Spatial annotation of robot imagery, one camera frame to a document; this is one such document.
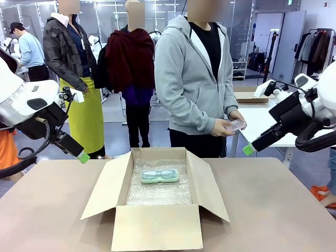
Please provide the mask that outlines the person's left hand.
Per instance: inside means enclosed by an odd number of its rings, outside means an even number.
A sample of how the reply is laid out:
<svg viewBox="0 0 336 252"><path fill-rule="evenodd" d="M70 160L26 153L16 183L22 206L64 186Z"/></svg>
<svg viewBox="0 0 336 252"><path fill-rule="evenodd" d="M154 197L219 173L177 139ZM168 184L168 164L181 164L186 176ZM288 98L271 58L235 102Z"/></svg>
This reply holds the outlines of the person's left hand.
<svg viewBox="0 0 336 252"><path fill-rule="evenodd" d="M244 130L247 127L247 123L246 123L244 117L242 116L242 114L238 110L231 111L230 114L229 114L229 119L230 119L230 121L234 121L234 120L242 121L244 123L244 127L242 128L242 130Z"/></svg>

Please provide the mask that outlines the person's right hand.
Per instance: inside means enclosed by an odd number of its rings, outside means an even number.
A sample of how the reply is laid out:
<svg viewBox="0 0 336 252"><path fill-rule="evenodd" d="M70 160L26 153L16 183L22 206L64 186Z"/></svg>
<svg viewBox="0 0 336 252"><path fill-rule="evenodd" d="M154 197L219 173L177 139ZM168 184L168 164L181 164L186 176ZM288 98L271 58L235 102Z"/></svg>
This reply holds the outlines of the person's right hand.
<svg viewBox="0 0 336 252"><path fill-rule="evenodd" d="M223 119L215 119L215 124L213 129L211 130L211 135L215 137L228 137L234 135L234 132L230 132L226 129L226 127L228 126L230 126L229 121Z"/></svg>

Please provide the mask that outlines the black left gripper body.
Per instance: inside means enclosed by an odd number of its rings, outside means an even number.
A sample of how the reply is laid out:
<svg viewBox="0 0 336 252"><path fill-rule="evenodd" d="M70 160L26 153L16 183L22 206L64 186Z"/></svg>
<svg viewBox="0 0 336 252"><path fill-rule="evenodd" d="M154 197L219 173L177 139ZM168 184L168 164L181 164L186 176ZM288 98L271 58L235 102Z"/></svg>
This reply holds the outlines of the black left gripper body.
<svg viewBox="0 0 336 252"><path fill-rule="evenodd" d="M46 101L27 101L34 114L25 121L25 134L33 140L41 138L55 142L60 127L66 118L63 109L55 102L50 105Z"/></svg>

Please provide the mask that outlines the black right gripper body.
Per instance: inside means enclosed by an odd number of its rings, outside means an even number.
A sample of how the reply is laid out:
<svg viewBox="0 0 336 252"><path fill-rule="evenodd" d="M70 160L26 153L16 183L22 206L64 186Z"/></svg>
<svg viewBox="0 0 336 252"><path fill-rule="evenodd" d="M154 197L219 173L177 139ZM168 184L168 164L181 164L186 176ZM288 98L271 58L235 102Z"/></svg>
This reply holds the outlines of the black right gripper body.
<svg viewBox="0 0 336 252"><path fill-rule="evenodd" d="M309 116L302 108L299 95L296 91L269 110L269 114L277 122L270 129L283 134L300 134L308 126Z"/></svg>

